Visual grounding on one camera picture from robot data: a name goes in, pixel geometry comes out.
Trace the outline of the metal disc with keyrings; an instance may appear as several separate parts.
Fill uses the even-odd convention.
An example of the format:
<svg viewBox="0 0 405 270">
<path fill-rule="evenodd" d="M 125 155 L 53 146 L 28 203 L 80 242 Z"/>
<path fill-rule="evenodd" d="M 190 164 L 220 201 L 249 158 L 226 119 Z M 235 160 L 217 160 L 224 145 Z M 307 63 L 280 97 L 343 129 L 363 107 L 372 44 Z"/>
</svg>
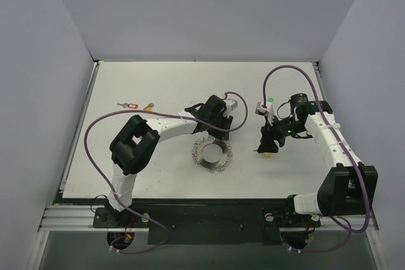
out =
<svg viewBox="0 0 405 270">
<path fill-rule="evenodd" d="M 194 142 L 191 150 L 196 166 L 210 173 L 223 172 L 233 158 L 231 145 L 214 137 L 203 137 Z"/>
</svg>

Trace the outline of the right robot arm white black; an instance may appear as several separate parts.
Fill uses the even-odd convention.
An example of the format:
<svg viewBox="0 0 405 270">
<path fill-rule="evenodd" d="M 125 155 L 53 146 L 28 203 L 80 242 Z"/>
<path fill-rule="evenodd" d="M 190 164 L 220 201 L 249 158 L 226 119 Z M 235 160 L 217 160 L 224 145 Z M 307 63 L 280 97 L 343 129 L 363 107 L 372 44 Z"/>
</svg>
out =
<svg viewBox="0 0 405 270">
<path fill-rule="evenodd" d="M 283 119 L 273 114 L 270 102 L 257 104 L 255 113 L 265 118 L 257 152 L 277 153 L 287 137 L 305 132 L 315 141 L 329 171 L 317 192 L 293 196 L 293 203 L 283 208 L 284 221 L 297 225 L 308 214 L 366 214 L 378 180 L 375 167 L 367 166 L 353 153 L 327 101 L 311 101 L 306 94 L 294 94 L 288 103 L 290 114 Z"/>
</svg>

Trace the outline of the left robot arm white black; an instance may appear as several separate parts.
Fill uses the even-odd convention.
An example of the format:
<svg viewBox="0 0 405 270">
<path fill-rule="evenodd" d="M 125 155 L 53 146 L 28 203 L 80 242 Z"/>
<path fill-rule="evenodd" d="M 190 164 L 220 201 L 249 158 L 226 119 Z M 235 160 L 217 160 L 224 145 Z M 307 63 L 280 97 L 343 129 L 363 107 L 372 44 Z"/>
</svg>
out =
<svg viewBox="0 0 405 270">
<path fill-rule="evenodd" d="M 159 142 L 180 135 L 208 132 L 218 140 L 227 140 L 238 102 L 212 95 L 202 104 L 187 107 L 175 118 L 144 119 L 132 116 L 110 144 L 113 161 L 113 190 L 108 194 L 108 219 L 117 227 L 130 219 L 135 179 L 151 160 Z"/>
</svg>

